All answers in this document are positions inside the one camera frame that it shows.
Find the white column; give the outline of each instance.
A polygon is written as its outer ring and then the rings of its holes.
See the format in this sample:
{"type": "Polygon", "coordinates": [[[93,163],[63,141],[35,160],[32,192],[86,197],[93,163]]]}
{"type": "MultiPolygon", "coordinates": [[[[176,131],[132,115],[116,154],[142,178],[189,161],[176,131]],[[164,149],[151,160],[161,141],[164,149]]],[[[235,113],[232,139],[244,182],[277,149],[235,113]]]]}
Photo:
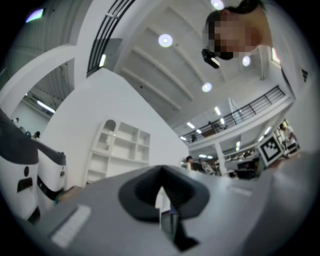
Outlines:
{"type": "Polygon", "coordinates": [[[221,175],[223,176],[224,174],[227,173],[227,168],[225,167],[225,155],[222,152],[219,142],[216,142],[214,146],[215,146],[216,154],[218,155],[218,159],[219,159],[220,172],[221,172],[221,175]]]}
{"type": "Polygon", "coordinates": [[[25,94],[44,76],[75,57],[76,46],[64,44],[34,58],[20,68],[0,91],[0,108],[11,117],[25,94]]]}

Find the window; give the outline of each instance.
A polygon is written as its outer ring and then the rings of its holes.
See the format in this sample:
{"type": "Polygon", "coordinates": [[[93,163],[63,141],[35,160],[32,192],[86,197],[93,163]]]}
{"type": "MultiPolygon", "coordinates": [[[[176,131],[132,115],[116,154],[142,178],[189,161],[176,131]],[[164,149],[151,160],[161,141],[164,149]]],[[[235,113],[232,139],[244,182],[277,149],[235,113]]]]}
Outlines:
{"type": "Polygon", "coordinates": [[[280,65],[280,59],[277,56],[277,52],[275,48],[271,48],[271,53],[272,53],[272,61],[280,65]]]}

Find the dark hair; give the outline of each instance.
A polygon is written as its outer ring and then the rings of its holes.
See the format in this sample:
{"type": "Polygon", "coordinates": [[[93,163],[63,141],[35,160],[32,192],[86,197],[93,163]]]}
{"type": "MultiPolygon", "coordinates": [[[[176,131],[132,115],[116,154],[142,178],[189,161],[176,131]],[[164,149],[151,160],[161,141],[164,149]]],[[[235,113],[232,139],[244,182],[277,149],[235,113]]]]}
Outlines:
{"type": "Polygon", "coordinates": [[[193,159],[191,155],[186,157],[186,162],[188,162],[190,159],[193,159]]]}
{"type": "MultiPolygon", "coordinates": [[[[257,6],[260,5],[262,8],[263,3],[261,0],[243,0],[237,7],[229,6],[222,10],[228,10],[235,14],[248,14],[251,13],[257,6]]],[[[221,20],[221,11],[215,10],[211,12],[205,21],[204,33],[208,34],[207,45],[209,47],[209,40],[215,40],[215,22],[221,20]]],[[[214,45],[214,54],[223,60],[231,60],[234,57],[233,52],[223,52],[219,45],[214,45]]]]}

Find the railing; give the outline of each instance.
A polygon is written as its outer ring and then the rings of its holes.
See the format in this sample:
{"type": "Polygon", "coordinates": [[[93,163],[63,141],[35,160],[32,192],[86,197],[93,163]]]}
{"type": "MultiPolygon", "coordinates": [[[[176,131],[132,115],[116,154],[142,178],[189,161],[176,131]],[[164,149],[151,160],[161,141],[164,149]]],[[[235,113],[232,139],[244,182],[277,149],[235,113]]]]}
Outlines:
{"type": "Polygon", "coordinates": [[[87,69],[87,77],[97,71],[100,60],[117,24],[136,0],[115,0],[108,13],[104,17],[95,40],[92,45],[87,69]]]}
{"type": "Polygon", "coordinates": [[[238,109],[237,111],[222,117],[220,120],[209,122],[209,124],[203,127],[196,128],[197,130],[199,129],[201,133],[198,133],[196,130],[194,130],[183,135],[182,137],[186,139],[185,143],[188,144],[220,133],[230,127],[236,126],[243,121],[250,119],[251,117],[254,117],[256,114],[276,103],[284,96],[284,92],[279,88],[279,85],[277,85],[261,97],[238,109]]]}

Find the balcony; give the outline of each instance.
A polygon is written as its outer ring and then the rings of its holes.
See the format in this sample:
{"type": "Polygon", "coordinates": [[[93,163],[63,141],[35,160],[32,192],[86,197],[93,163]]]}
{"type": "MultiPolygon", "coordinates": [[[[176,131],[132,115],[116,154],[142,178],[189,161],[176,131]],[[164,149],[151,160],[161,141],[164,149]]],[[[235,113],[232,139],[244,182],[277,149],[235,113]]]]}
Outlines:
{"type": "Polygon", "coordinates": [[[278,102],[285,96],[284,92],[277,85],[261,97],[255,99],[251,103],[244,107],[234,111],[226,116],[223,116],[220,120],[209,122],[207,125],[198,128],[201,133],[196,130],[183,135],[184,142],[192,144],[194,142],[201,141],[209,136],[223,132],[231,127],[241,124],[242,122],[255,117],[260,112],[266,110],[268,107],[278,102]]]}

